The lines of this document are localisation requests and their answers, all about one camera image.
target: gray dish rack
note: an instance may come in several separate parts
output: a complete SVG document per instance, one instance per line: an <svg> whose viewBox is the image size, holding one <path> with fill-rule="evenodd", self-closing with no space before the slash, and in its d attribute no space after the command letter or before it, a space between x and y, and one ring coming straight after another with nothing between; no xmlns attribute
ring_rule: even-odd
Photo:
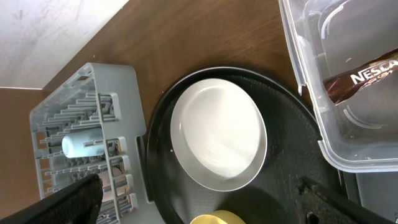
<svg viewBox="0 0 398 224"><path fill-rule="evenodd" d="M97 223L164 223L148 200L139 151L146 132L135 70L127 65L86 63L30 112L40 198L89 174L108 171L113 200L103 202ZM69 159L61 142L68 133L101 128L103 156ZM115 177L112 167L122 171ZM118 195L116 189L125 187Z"/></svg>

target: clear plastic container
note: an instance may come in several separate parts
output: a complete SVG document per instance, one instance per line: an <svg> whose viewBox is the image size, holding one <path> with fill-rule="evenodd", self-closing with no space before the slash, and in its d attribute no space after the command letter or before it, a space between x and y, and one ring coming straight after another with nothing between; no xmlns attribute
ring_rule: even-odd
<svg viewBox="0 0 398 224"><path fill-rule="evenodd" d="M322 83L398 48L398 1L279 3L299 92L309 89L325 159L347 172L398 171L398 75L337 106Z"/></svg>

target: yellow cup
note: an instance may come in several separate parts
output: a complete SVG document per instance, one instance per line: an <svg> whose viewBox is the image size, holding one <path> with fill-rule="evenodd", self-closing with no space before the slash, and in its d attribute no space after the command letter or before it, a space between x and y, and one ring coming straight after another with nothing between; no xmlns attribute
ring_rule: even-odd
<svg viewBox="0 0 398 224"><path fill-rule="evenodd" d="M245 222L232 212L218 210L210 214L199 215L191 224L245 224Z"/></svg>

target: black tray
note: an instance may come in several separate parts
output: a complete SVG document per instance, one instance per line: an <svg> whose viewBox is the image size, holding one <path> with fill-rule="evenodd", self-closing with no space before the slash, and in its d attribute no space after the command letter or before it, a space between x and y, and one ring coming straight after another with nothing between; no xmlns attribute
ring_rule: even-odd
<svg viewBox="0 0 398 224"><path fill-rule="evenodd" d="M249 185L234 192L202 187L185 173L171 151L174 105L186 88L206 78L222 78L245 90L257 104L267 129L267 156L260 173ZM155 107L146 152L150 194L166 223L190 223L198 215L221 209L237 214L247 224L299 223L299 177L307 176L341 192L338 171L324 160L319 138L310 110L299 97L267 75L244 67L205 68L174 83Z"/></svg>

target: table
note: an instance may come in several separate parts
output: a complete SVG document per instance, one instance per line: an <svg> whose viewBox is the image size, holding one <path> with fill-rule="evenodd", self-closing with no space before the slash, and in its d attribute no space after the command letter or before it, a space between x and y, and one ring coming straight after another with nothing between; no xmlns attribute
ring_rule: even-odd
<svg viewBox="0 0 398 224"><path fill-rule="evenodd" d="M136 69L147 124L162 92L201 67L246 65L297 90L277 0L130 0L46 85L46 94L86 62Z"/></svg>

